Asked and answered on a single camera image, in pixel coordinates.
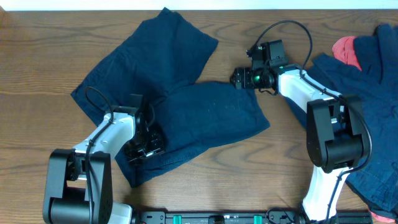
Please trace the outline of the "dark navy shorts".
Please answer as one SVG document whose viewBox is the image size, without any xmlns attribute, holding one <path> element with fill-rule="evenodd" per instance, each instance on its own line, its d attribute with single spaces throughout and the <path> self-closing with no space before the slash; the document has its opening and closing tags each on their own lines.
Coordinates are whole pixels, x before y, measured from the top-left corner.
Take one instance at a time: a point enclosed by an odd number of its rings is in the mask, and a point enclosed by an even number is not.
<svg viewBox="0 0 398 224">
<path fill-rule="evenodd" d="M 163 9 L 100 61 L 72 91 L 77 105 L 100 124 L 109 105 L 126 106 L 131 94 L 153 106 L 165 151 L 138 164 L 116 161 L 131 187 L 171 171 L 211 147 L 251 138 L 270 124 L 253 90 L 220 82 L 198 83 L 218 42 L 179 13 Z"/>
</svg>

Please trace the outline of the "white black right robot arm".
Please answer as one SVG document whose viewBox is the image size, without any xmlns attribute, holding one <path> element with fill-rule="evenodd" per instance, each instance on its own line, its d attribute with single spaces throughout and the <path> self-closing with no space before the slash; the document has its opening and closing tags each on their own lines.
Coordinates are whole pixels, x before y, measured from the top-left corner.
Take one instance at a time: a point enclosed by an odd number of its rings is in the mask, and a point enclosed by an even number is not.
<svg viewBox="0 0 398 224">
<path fill-rule="evenodd" d="M 295 223 L 337 223 L 336 204 L 347 176 L 369 160 L 372 140 L 361 101 L 331 91 L 298 65 L 235 68 L 238 90 L 273 90 L 291 101 L 305 119 L 307 152 L 313 163 L 308 192 Z"/>
</svg>

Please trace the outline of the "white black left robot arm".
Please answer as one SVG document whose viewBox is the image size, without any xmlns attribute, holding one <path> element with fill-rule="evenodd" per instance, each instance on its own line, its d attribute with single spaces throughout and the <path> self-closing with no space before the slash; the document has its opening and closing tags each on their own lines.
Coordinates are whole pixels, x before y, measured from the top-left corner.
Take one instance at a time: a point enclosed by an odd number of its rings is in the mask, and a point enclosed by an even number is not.
<svg viewBox="0 0 398 224">
<path fill-rule="evenodd" d="M 112 106 L 81 143 L 51 153 L 44 222 L 139 223 L 139 215 L 130 205 L 113 200 L 111 163 L 122 154 L 127 164 L 136 166 L 163 151 L 154 107 L 141 95 L 133 97 L 132 106 Z"/>
</svg>

